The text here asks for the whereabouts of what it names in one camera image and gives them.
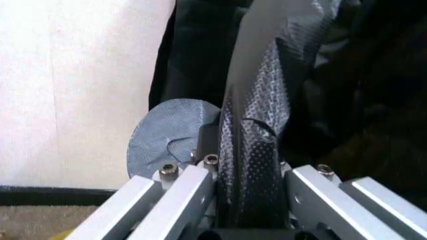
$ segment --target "textured fabric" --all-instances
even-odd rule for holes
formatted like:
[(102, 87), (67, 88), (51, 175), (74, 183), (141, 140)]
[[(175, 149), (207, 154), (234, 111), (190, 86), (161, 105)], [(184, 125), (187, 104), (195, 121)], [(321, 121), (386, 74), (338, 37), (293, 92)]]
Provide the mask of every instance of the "textured fabric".
[(196, 99), (172, 99), (153, 108), (136, 126), (127, 149), (127, 171), (151, 178), (166, 163), (184, 169), (197, 148), (199, 128), (212, 123), (220, 109)]
[(220, 227), (284, 227), (281, 136), (339, 3), (258, 0), (244, 16), (220, 123)]

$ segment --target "gray fabric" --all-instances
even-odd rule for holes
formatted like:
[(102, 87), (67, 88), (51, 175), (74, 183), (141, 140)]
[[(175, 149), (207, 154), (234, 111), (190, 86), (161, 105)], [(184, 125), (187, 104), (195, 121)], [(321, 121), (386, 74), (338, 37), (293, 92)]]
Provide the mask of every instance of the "gray fabric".
[(136, 126), (127, 149), (127, 172), (151, 178), (166, 163), (185, 168), (196, 149), (199, 128), (220, 109), (196, 99), (172, 99), (153, 108)]

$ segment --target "white wall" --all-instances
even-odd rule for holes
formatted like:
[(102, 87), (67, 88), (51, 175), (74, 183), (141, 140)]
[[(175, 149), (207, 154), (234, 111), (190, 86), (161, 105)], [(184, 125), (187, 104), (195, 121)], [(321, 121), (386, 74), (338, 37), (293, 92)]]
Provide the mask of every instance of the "white wall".
[(0, 185), (119, 188), (175, 0), (0, 0)]

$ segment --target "screw head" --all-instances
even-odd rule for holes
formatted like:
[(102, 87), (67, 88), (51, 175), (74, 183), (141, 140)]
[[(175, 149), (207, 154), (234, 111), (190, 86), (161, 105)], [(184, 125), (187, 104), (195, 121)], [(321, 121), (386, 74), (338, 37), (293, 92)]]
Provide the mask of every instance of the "screw head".
[(178, 165), (175, 163), (166, 163), (158, 170), (158, 173), (161, 180), (167, 182), (174, 181), (179, 175)]
[(316, 166), (317, 172), (321, 175), (323, 175), (324, 177), (326, 177), (327, 179), (329, 179), (330, 181), (332, 181), (332, 179), (334, 178), (335, 172), (334, 170), (332, 170), (332, 168), (326, 164), (318, 164)]
[(203, 158), (204, 168), (215, 172), (218, 169), (218, 155), (216, 154), (208, 154)]

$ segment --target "black baseboard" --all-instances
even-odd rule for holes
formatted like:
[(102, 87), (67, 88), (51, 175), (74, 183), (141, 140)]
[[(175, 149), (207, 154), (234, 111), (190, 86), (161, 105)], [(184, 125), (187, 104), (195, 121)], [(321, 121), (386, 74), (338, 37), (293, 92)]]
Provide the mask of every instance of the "black baseboard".
[(100, 206), (115, 190), (0, 186), (0, 206)]

